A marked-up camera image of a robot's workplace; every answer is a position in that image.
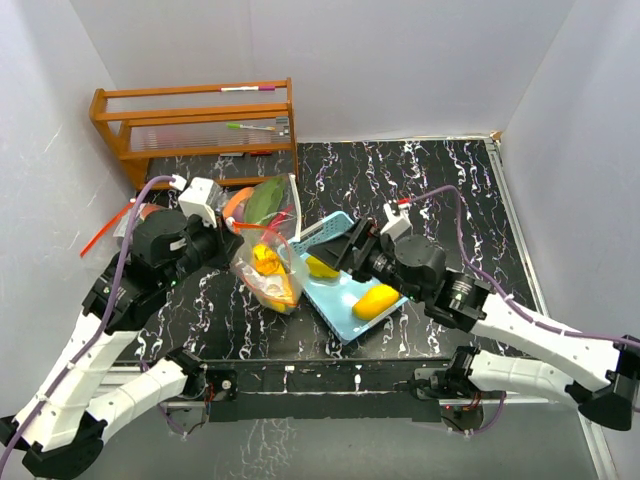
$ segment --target marble tabletop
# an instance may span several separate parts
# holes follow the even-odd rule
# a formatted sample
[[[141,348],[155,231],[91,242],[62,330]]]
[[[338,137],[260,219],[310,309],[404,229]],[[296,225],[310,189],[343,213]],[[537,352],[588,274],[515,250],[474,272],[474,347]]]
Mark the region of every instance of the marble tabletop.
[[[465,198],[462,228],[473,264],[497,278],[516,301],[535,308],[483,140],[309,143],[299,144],[298,155],[303,226],[336,210],[382,222],[383,205],[391,199],[457,186]],[[283,152],[242,161],[161,159],[151,174],[219,178],[290,170],[290,156]],[[177,206],[174,192],[154,201]],[[454,206],[453,198],[442,196],[413,206],[410,218],[414,233],[442,246],[447,265],[461,269]],[[344,346],[306,299],[290,316],[279,315],[264,309],[232,274],[203,270],[167,295],[120,361],[153,360],[181,345],[203,360],[446,359],[469,344],[505,353],[495,341],[439,326],[411,303]]]

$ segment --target wooden dish rack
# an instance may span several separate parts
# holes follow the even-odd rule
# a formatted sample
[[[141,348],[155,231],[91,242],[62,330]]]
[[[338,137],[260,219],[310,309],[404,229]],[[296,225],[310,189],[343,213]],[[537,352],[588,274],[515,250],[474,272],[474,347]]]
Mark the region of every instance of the wooden dish rack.
[[[269,91],[225,92],[265,87]],[[141,189],[153,158],[291,151],[298,178],[291,79],[137,90],[96,90],[91,122]],[[251,126],[276,128],[252,130]],[[231,129],[228,122],[242,124]],[[256,185],[269,177],[216,179],[222,186]],[[156,188],[169,188],[159,184]]]

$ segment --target purple marker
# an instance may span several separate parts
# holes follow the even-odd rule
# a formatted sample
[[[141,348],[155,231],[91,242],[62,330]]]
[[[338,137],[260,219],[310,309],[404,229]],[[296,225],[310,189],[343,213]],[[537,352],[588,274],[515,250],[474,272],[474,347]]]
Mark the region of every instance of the purple marker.
[[[276,89],[275,85],[260,85],[254,87],[223,87],[221,92],[272,92]]]

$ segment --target light blue basket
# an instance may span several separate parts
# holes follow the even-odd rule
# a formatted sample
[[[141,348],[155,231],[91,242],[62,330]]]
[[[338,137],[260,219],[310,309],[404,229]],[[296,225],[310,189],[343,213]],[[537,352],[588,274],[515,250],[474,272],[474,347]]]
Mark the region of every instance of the light blue basket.
[[[293,250],[305,260],[309,254],[307,249],[317,243],[326,242],[346,232],[353,221],[344,212],[334,212],[300,234],[299,242],[291,242]],[[356,282],[351,275],[340,272],[335,279],[315,279],[310,277],[304,293],[320,313],[333,333],[344,345],[355,340],[360,335],[380,323],[387,315],[398,309],[407,301],[400,298],[387,310],[369,322],[364,322],[351,313],[351,307],[372,287],[380,282],[372,279],[366,283]]]

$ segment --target white wall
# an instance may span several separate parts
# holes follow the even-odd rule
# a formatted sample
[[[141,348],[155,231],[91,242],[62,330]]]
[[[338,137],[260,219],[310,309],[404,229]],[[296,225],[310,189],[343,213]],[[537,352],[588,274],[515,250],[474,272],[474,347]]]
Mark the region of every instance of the white wall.
[[[504,136],[515,207],[552,315],[640,337],[640,4],[578,0]],[[638,478],[640,418],[607,432]]]
[[[88,119],[113,88],[68,0],[0,2],[0,415],[16,413],[68,340],[110,253],[84,244],[131,196]],[[14,455],[3,478],[32,477]]]
[[[118,88],[293,78],[300,141],[506,127],[574,0],[72,0]]]

